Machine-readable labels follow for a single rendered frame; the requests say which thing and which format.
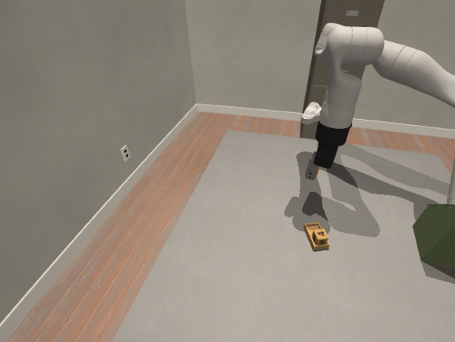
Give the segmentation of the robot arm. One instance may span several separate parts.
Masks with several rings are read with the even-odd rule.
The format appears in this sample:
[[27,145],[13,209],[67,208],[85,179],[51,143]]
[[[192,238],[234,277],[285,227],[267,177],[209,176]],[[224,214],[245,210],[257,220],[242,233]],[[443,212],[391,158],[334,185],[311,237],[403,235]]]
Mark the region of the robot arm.
[[381,77],[433,96],[455,108],[455,75],[445,71],[421,50],[384,40],[383,33],[377,28],[327,23],[314,54],[328,63],[324,101],[330,106],[354,107],[361,90],[360,78],[342,72],[341,65],[372,64]]

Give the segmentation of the small wooden tray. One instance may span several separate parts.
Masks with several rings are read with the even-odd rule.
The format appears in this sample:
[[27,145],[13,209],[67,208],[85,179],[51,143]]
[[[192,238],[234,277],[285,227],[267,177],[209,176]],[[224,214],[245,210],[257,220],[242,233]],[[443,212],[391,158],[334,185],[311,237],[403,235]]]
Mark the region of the small wooden tray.
[[312,249],[313,250],[328,249],[328,247],[330,246],[328,241],[326,244],[322,244],[322,245],[315,245],[315,243],[313,242],[313,238],[312,238],[313,230],[318,230],[318,229],[322,229],[319,222],[304,224],[304,230],[305,230],[308,240],[310,241],[310,245],[311,245]]

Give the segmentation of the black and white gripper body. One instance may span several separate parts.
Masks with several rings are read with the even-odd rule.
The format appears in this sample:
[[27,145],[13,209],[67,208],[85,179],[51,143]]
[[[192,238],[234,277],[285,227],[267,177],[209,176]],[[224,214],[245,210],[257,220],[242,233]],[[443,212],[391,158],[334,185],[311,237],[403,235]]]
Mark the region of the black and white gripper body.
[[319,142],[314,159],[317,166],[331,168],[337,147],[345,144],[352,126],[355,107],[337,108],[323,103],[322,107],[311,102],[301,115],[302,124],[318,121],[316,140]]

